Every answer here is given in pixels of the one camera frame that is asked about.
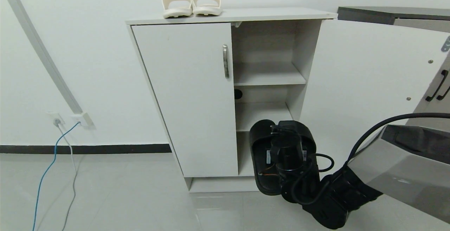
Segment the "white wall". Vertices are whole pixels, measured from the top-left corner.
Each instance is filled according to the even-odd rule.
[[[78,128],[74,144],[166,143],[124,21],[162,10],[161,0],[22,0],[35,28],[96,130]],[[222,0],[223,8],[338,6],[448,8],[448,0]],[[1,135],[4,145],[52,145],[45,116],[71,111],[1,2]]]

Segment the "cabinet door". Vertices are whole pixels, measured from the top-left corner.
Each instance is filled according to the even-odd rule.
[[[311,130],[317,152],[335,159],[331,172],[370,127],[414,111],[445,60],[441,48],[448,36],[374,23],[322,22],[300,122]],[[328,161],[318,161],[327,167]]]
[[[238,175],[230,23],[142,25],[133,32],[183,175]]]

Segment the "shelf hole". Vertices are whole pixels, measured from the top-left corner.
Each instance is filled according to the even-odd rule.
[[[234,89],[234,99],[241,99],[241,98],[242,98],[242,91]]]

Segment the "wall outlet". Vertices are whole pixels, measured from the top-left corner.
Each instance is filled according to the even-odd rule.
[[[75,121],[75,123],[80,122],[80,125],[82,125],[83,127],[88,127],[88,126],[93,125],[92,120],[90,119],[90,117],[87,113],[74,114],[70,117],[72,117],[72,119]]]
[[[55,112],[47,112],[47,115],[49,116],[49,118],[51,119],[52,123],[55,119],[59,119],[61,121],[60,125],[64,125],[64,120],[63,118],[59,115],[59,113],[55,113]]]

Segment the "power cord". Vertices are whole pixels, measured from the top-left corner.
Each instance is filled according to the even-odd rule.
[[[63,133],[63,130],[61,130],[61,127],[59,127],[59,124],[61,124],[61,121],[59,121],[59,122],[56,121],[56,124],[57,124],[56,126],[58,127],[59,131],[61,132],[61,135],[63,136],[64,140],[66,141],[67,145],[70,148],[70,158],[72,159],[73,169],[75,171],[75,176],[73,177],[73,183],[72,183],[73,198],[72,198],[72,201],[70,202],[69,208],[67,209],[66,219],[64,220],[63,229],[61,229],[61,231],[64,231],[64,229],[66,229],[67,219],[69,218],[70,209],[72,208],[72,204],[73,204],[73,202],[75,200],[75,197],[77,196],[77,193],[75,192],[75,180],[77,179],[78,170],[77,170],[77,167],[75,166],[75,161],[73,160],[72,145],[67,141],[66,136]]]
[[[59,121],[59,122],[57,122],[57,121],[59,121],[59,119],[55,119],[55,121],[53,121],[53,124],[59,128],[59,124],[61,123],[61,121]],[[80,122],[76,123],[67,132],[63,133],[63,135],[61,135],[61,137],[55,143],[55,148],[54,148],[54,153],[53,153],[53,161],[50,163],[50,165],[47,167],[47,169],[45,170],[44,174],[40,178],[39,187],[37,188],[36,206],[34,208],[34,220],[33,220],[33,229],[32,229],[32,231],[34,231],[35,226],[36,226],[37,206],[38,206],[38,203],[39,203],[40,187],[42,186],[42,181],[43,181],[45,175],[47,174],[49,169],[52,167],[52,165],[56,161],[56,148],[58,147],[58,143],[59,143],[59,141],[62,138],[65,138],[64,136],[66,136],[66,134],[68,134],[71,130],[73,130],[78,124],[80,124]],[[73,166],[75,167],[75,162],[73,161],[73,156],[72,156],[72,163],[73,163]]]

